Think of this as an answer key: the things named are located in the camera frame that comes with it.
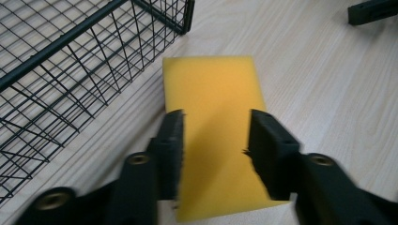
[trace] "wood grain surface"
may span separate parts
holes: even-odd
[[[268,111],[304,153],[336,158],[366,190],[398,201],[398,20],[347,24],[347,0],[197,0],[192,29],[163,56],[251,55]],[[84,194],[142,151],[164,114],[161,59],[0,209],[9,224],[32,195],[55,186]],[[160,224],[176,224],[161,202]],[[298,224],[293,204],[195,221]]]

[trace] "yellow sponge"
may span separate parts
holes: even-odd
[[[177,220],[273,206],[243,154],[250,109],[265,111],[251,57],[163,59],[166,111],[183,109],[184,159]]]

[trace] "black object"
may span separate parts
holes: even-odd
[[[175,200],[181,170],[183,113],[169,112],[146,152],[126,158],[118,180],[82,197],[68,187],[38,196],[16,224],[157,224],[157,200]]]
[[[1,3],[0,203],[190,30],[194,5],[17,2]]]
[[[266,112],[252,111],[246,154],[273,200],[298,194],[300,224],[398,224],[398,203],[357,188],[332,158],[302,155],[299,142]]]
[[[16,224],[157,224],[157,200],[175,200],[183,113],[170,112],[146,152],[124,162],[117,181],[83,197],[57,187],[37,197]],[[398,224],[398,203],[357,188],[332,158],[302,155],[299,142],[270,114],[252,111],[249,150],[270,197],[289,200],[306,225]]]
[[[372,0],[348,8],[348,23],[362,25],[398,14],[398,0]]]

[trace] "wire grid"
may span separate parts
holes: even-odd
[[[186,0],[143,1],[150,8],[123,2],[0,94],[0,203],[172,44],[177,36],[173,26],[184,23]],[[105,5],[72,0],[2,3],[0,78]]]

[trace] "tabletop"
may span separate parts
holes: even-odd
[[[358,3],[197,0],[191,31],[161,57],[251,55],[268,112],[301,151],[335,158],[359,187],[396,202],[398,20],[349,25],[347,8]],[[126,155],[145,149],[163,116],[158,58],[0,209],[0,223],[11,223],[47,188],[84,194],[113,180]],[[160,224],[176,224],[171,203],[160,206]],[[298,224],[293,206],[184,224]]]

